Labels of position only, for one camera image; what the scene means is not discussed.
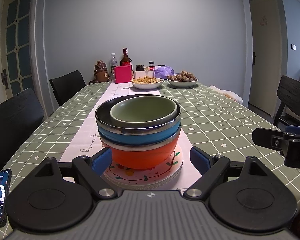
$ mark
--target door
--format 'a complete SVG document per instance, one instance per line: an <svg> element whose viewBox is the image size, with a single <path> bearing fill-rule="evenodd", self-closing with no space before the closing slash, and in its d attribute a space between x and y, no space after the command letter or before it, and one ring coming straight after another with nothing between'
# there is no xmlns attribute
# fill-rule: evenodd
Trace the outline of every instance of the door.
<svg viewBox="0 0 300 240"><path fill-rule="evenodd" d="M253 56L249 103L273 116L281 74L281 26L277 0L250 2Z"/></svg>
<svg viewBox="0 0 300 240"><path fill-rule="evenodd" d="M1 24L2 84L7 98L32 88L29 22L31 0L4 0Z"/></svg>

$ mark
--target green bowl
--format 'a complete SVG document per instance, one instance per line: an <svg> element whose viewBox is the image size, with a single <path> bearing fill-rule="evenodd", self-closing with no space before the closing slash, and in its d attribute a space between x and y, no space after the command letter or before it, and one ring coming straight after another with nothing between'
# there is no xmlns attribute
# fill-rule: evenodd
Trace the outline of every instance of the green bowl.
<svg viewBox="0 0 300 240"><path fill-rule="evenodd" d="M147 128L172 120L177 114L177 104L163 96L140 96L114 105L110 116L120 127Z"/></svg>

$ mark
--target blue bowl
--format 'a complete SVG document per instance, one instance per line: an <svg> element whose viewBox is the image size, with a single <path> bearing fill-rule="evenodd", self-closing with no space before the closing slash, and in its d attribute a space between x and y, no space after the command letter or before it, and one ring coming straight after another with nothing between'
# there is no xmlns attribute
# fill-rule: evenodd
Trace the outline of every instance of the blue bowl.
<svg viewBox="0 0 300 240"><path fill-rule="evenodd" d="M157 133L152 134L144 134L144 135L129 135L129 134L118 134L114 132L109 132L98 125L98 130L101 135L117 144L122 145L148 145L152 143L158 143L164 141L175 134L179 127L181 126L181 121L177 122L174 126L159 131Z"/></svg>

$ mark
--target pink box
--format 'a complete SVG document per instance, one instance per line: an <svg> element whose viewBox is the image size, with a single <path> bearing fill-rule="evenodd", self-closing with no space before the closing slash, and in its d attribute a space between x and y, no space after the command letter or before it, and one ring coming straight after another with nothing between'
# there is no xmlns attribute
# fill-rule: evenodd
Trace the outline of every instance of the pink box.
<svg viewBox="0 0 300 240"><path fill-rule="evenodd" d="M131 80L131 65L118 66L114 68L115 82L127 83Z"/></svg>

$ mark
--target bowl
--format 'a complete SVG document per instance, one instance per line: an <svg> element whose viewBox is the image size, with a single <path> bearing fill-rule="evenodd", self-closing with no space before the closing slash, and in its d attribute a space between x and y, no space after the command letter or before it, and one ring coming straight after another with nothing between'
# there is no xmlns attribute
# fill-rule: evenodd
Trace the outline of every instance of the bowl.
<svg viewBox="0 0 300 240"><path fill-rule="evenodd" d="M129 135L129 134L118 134L109 132L105 129L103 129L101 126L98 126L99 134L102 134L104 138L117 142L121 145L147 145L152 143L158 143L163 140L166 140L170 136L176 133L176 131L181 126L181 121L177 122L174 126L159 131L157 133L151 133L151 134L140 134L138 136L136 135Z"/></svg>
<svg viewBox="0 0 300 240"><path fill-rule="evenodd" d="M168 139L150 145L123 146L111 142L99 134L104 146L111 148L112 159L122 166L136 170L145 170L163 163L177 145L181 127Z"/></svg>
<svg viewBox="0 0 300 240"><path fill-rule="evenodd" d="M155 125L155 126L151 126L151 127L143 127L143 128L133 128L133 127L129 127L129 125L127 125L127 127L122 127L118 124L114 123L114 120L111 118L110 116L110 110L111 108L116 105L117 103L128 99L128 98L133 98L133 97L149 97L152 95L128 95L128 96L123 96L123 97L118 97L118 98L114 98L111 100L108 100L104 103L102 103L100 106L98 106L98 108L96 109L95 112L95 118L96 118L96 122L99 128L103 128L106 131L109 131L111 133L116 133L116 134L120 134L120 135L150 135L150 134L154 134L154 133L158 133L164 130L167 130L173 126L176 125L176 123L180 122L181 120L181 107L180 105L177 103L177 112L176 112L176 116L169 122L166 122L164 124L160 124L160 125Z"/></svg>
<svg viewBox="0 0 300 240"><path fill-rule="evenodd" d="M131 84L135 88L137 88L137 89L151 90L151 89L156 89L156 88L160 87L162 85L162 83L164 82L164 80L161 79L161 78L157 78L156 80L159 81L159 82L157 82L157 83L149 83L149 84L148 83L145 83L145 84L135 84L135 83L131 82Z"/></svg>
<svg viewBox="0 0 300 240"><path fill-rule="evenodd" d="M143 128L164 124L175 117L177 104L162 96L133 97L110 110L114 123L121 127Z"/></svg>
<svg viewBox="0 0 300 240"><path fill-rule="evenodd" d="M180 82L180 81L171 81L171 80L167 79L167 81L170 83L170 85L172 85L174 87L189 88L189 87L193 87L194 85L196 85L199 80L197 79L196 81Z"/></svg>

